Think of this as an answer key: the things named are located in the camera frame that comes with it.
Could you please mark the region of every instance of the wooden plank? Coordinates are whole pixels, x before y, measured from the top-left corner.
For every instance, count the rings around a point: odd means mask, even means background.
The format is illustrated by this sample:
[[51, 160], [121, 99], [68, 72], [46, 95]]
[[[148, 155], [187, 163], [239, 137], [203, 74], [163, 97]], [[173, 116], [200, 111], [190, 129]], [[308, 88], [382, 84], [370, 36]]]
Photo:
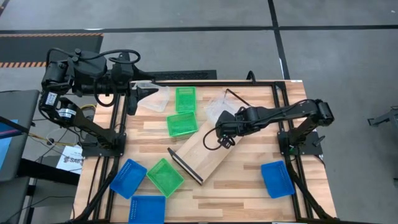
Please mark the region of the wooden plank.
[[[305, 99], [302, 82], [286, 81], [289, 103]], [[201, 127], [210, 128], [206, 124], [205, 108], [213, 97], [225, 91], [227, 87], [197, 87], [197, 120]], [[266, 86], [231, 86], [231, 90], [254, 106], [274, 108], [272, 91]], [[126, 121], [127, 144], [126, 152], [121, 158], [119, 168], [127, 159], [133, 159], [146, 167], [152, 168], [161, 158], [166, 158], [177, 171], [184, 177], [184, 184], [167, 199], [166, 222], [267, 222], [267, 221], [292, 221], [294, 210], [290, 197], [272, 199], [267, 193], [262, 179], [260, 166], [268, 162], [283, 160], [279, 154], [276, 132], [279, 127], [271, 124], [267, 128], [245, 136], [235, 148], [229, 150], [219, 166], [209, 174], [206, 182], [201, 186], [197, 184], [175, 161], [172, 160], [167, 148], [181, 153], [189, 147], [183, 145], [194, 141], [201, 144], [201, 136], [197, 134], [194, 140], [190, 136], [170, 138], [165, 119], [168, 115], [175, 114], [175, 88], [170, 87], [170, 101], [164, 112], [158, 113], [147, 108], [138, 107], [135, 116], [128, 116]], [[100, 96], [105, 103], [111, 97]], [[104, 128], [109, 127], [112, 107], [103, 108], [98, 105], [95, 122]], [[303, 119], [294, 121], [298, 126]], [[214, 139], [206, 139], [209, 146], [213, 146]], [[302, 156], [308, 189], [318, 200], [318, 203], [330, 215], [335, 216], [335, 209], [327, 181], [324, 166], [313, 156]], [[93, 176], [96, 158], [87, 158], [83, 164], [79, 186], [75, 198], [76, 215], [85, 208], [91, 178]], [[101, 173], [102, 160], [99, 163], [93, 194], [97, 191]], [[305, 216], [302, 194], [299, 196], [300, 209]], [[156, 186], [145, 178], [139, 186], [136, 195], [161, 195]], [[104, 195], [101, 204], [103, 218], [108, 194]], [[111, 222], [125, 223], [128, 220], [130, 200], [116, 194], [113, 203]]]

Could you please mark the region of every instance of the white paper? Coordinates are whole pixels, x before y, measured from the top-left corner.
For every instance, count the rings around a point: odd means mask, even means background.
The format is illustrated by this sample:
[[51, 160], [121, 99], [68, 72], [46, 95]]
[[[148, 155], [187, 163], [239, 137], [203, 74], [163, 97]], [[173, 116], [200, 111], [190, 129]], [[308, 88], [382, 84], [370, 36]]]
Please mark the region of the white paper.
[[58, 161], [57, 168], [81, 174], [81, 168], [83, 167], [81, 147], [65, 146], [62, 154], [63, 155], [61, 155], [61, 158]]

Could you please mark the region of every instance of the green plastic basket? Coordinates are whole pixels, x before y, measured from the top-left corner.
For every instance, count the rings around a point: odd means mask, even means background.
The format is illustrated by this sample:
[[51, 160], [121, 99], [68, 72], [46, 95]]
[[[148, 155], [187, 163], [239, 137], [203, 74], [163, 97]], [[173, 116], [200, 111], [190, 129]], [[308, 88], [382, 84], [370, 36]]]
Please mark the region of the green plastic basket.
[[166, 118], [169, 135], [172, 137], [190, 134], [198, 131], [194, 112], [180, 113]]
[[147, 177], [166, 197], [172, 195], [184, 183], [184, 178], [164, 158], [148, 171]]
[[197, 109], [195, 87], [177, 87], [175, 89], [175, 110], [178, 113], [191, 112]]

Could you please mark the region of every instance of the wooden tabletop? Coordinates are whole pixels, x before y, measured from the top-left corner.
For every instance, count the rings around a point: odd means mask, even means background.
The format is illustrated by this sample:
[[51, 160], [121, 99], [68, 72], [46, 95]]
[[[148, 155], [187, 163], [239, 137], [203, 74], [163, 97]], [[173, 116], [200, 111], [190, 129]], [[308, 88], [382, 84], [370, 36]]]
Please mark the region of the wooden tabletop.
[[[302, 82], [286, 81], [289, 103], [306, 99]], [[197, 120], [202, 125], [206, 120], [205, 108], [213, 97], [225, 91], [227, 87], [197, 87]], [[253, 106], [274, 108], [271, 87], [251, 86], [229, 89]], [[267, 193], [262, 179], [261, 164], [283, 160], [279, 152], [276, 134], [277, 124], [245, 136], [226, 156], [206, 182], [201, 186], [196, 183], [179, 165], [177, 165], [167, 148], [174, 151], [189, 138], [169, 137], [165, 118], [175, 114], [175, 88], [170, 87], [170, 100], [162, 113], [138, 107], [135, 116], [127, 116], [127, 144], [119, 168], [127, 159], [132, 159], [148, 170], [161, 158], [166, 158], [184, 177], [185, 182], [167, 199], [165, 222], [271, 222], [293, 221], [294, 210], [290, 196], [272, 199]], [[101, 97], [106, 102], [109, 97]], [[104, 128], [109, 127], [112, 108], [97, 106], [94, 122]], [[294, 121], [298, 126], [303, 119]], [[75, 211], [80, 214], [86, 207], [87, 196], [97, 158], [87, 158], [83, 164], [80, 181], [75, 198]], [[331, 197], [328, 179], [322, 163], [314, 156], [302, 156], [303, 169], [309, 191], [327, 213], [336, 216]], [[95, 177], [93, 193], [98, 188], [102, 159], [99, 162]], [[305, 217], [302, 194], [297, 189], [302, 216]], [[161, 195], [156, 186], [146, 177], [135, 195]], [[104, 217], [108, 191], [101, 203], [100, 218]], [[128, 222], [130, 200], [115, 194], [111, 222]]]

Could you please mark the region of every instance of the blue plastic basket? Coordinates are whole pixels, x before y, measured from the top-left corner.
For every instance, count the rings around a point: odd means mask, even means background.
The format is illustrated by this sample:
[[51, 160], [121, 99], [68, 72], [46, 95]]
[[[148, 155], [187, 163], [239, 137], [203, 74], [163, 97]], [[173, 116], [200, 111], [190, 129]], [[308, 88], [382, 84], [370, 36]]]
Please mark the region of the blue plastic basket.
[[294, 188], [283, 161], [261, 165], [261, 174], [271, 198], [294, 194]]
[[128, 159], [109, 186], [125, 199], [129, 199], [144, 180], [147, 169]]
[[166, 209], [164, 196], [132, 196], [129, 223], [163, 224]]

